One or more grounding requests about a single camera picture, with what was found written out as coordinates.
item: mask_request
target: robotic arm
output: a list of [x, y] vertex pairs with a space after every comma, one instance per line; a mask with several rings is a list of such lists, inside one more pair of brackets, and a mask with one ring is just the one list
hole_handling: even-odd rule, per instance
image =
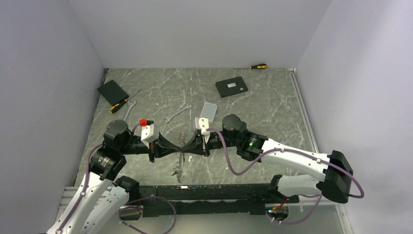
[[[361, 195], [349, 194], [352, 181], [360, 186], [341, 152], [317, 154], [283, 145], [247, 130], [246, 123], [236, 115], [223, 119], [222, 131], [209, 128], [207, 119], [196, 118], [194, 133], [183, 147], [165, 139], [153, 121], [141, 120], [139, 124], [142, 126], [141, 136], [134, 135], [137, 125], [132, 130], [122, 120], [108, 125], [102, 147], [90, 157], [85, 175], [86, 178], [90, 173], [89, 181], [83, 179], [67, 209], [47, 234], [96, 233], [119, 207], [142, 196], [139, 182], [126, 176], [117, 179], [115, 187], [108, 188], [126, 164], [124, 155], [148, 154], [149, 160], [154, 162], [156, 158], [175, 152], [209, 156], [210, 150], [224, 148], [228, 166], [236, 175], [242, 175], [256, 162], [277, 163], [306, 174], [275, 175], [267, 193], [276, 200], [305, 194], [323, 195], [333, 202], [347, 203], [349, 196], [364, 196], [362, 190]], [[227, 147], [236, 147], [237, 154], [252, 163], [242, 172], [235, 172], [230, 165]], [[106, 189], [110, 190], [106, 200], [94, 208]]]

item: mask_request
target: gray marble surface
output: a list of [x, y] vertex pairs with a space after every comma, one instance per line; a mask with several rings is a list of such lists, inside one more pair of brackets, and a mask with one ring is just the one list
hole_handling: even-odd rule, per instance
[[[249, 90], [234, 96], [221, 98], [215, 82], [242, 76]], [[211, 127], [221, 129], [222, 119], [229, 114], [238, 115], [247, 123], [249, 130], [266, 135], [278, 142], [311, 151], [308, 129], [304, 124], [297, 93], [287, 69], [234, 70], [233, 68], [151, 68], [110, 69], [105, 82], [115, 80], [128, 94], [138, 89], [132, 99], [137, 105], [132, 109], [127, 123], [132, 127], [139, 119], [155, 121], [160, 132], [168, 140], [178, 143], [181, 132], [188, 134], [190, 122], [199, 117], [205, 102], [218, 105]], [[175, 117], [170, 123], [163, 118], [170, 116], [187, 103], [189, 111]], [[91, 131], [81, 161], [75, 186], [85, 173], [86, 155], [103, 140], [107, 124], [121, 119], [126, 106], [117, 113], [109, 113], [110, 105], [101, 96], [96, 108]], [[243, 170], [250, 162], [229, 149], [236, 171]], [[178, 161], [175, 154], [155, 159], [150, 163], [148, 155], [127, 155], [127, 164], [118, 176], [127, 175], [141, 185], [177, 185], [171, 176]], [[235, 176], [228, 169], [223, 150], [215, 150], [210, 157], [186, 154], [183, 184], [242, 184], [268, 183], [273, 175], [297, 175], [299, 172], [275, 164], [257, 163], [242, 176]]]

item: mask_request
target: table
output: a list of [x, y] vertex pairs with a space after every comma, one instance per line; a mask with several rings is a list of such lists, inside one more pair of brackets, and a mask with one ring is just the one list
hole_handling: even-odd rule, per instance
[[[221, 98], [215, 82], [242, 76], [248, 86], [245, 93]], [[249, 70], [234, 68], [142, 68], [110, 69], [105, 82], [114, 80], [137, 105], [132, 109], [127, 123], [132, 127], [139, 119], [154, 120], [160, 133], [177, 144], [180, 133], [189, 136], [190, 123], [199, 117], [205, 102], [218, 105], [211, 127], [221, 129], [222, 119], [229, 114], [238, 115], [247, 128], [282, 144], [313, 151], [310, 132], [303, 118], [298, 94], [291, 72], [287, 68]], [[170, 123], [163, 118], [170, 116], [187, 103], [189, 111], [176, 116]], [[79, 167], [75, 186], [79, 186], [85, 173], [86, 155], [103, 140], [108, 123], [121, 119], [126, 107], [109, 113], [110, 105], [101, 96], [94, 114], [85, 152]], [[250, 162], [236, 155], [230, 148], [231, 163], [236, 171], [243, 170]], [[211, 152], [210, 157], [186, 154], [182, 184], [245, 184], [269, 183], [273, 175], [299, 175], [299, 172], [275, 164], [257, 163], [247, 173], [235, 176], [228, 169], [222, 149]], [[127, 155], [127, 164], [118, 176], [127, 175], [141, 185], [178, 185], [171, 176], [178, 157], [173, 154], [149, 162], [148, 155]]]

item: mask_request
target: silver wrench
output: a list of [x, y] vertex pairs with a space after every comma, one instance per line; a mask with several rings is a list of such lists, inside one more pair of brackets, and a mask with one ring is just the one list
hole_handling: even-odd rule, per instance
[[129, 115], [129, 113], [131, 112], [132, 107], [133, 107], [134, 105], [136, 105], [136, 100], [134, 99], [133, 102], [132, 102], [132, 101], [129, 99], [128, 102], [127, 102], [127, 104], [128, 104], [128, 108], [126, 109], [126, 112], [125, 112], [125, 114], [123, 115], [123, 118], [122, 118], [123, 121], [126, 121], [126, 119], [128, 118], [128, 115]]
[[175, 113], [175, 114], [173, 114], [173, 115], [171, 115], [171, 116], [169, 116], [169, 117], [164, 118], [165, 123], [169, 123], [172, 118], [174, 118], [175, 116], [179, 115], [179, 114], [180, 114], [181, 112], [183, 112], [184, 110], [191, 109], [191, 107], [192, 107], [191, 103], [188, 103], [188, 104], [185, 106], [184, 109], [181, 109], [181, 110], [179, 110], [177, 113]]

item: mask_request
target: screwdriver handle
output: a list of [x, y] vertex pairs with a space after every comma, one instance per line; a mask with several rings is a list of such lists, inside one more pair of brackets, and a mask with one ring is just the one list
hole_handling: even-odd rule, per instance
[[123, 105], [125, 105], [125, 104], [126, 104], [126, 99], [120, 101], [118, 104], [115, 104], [115, 105], [109, 110], [109, 112], [110, 112], [111, 114], [114, 114], [114, 113], [116, 113], [116, 112], [117, 112]]
[[250, 66], [249, 68], [250, 69], [265, 69], [265, 68], [267, 68], [267, 64], [261, 63], [261, 64], [258, 64], [258, 65]]

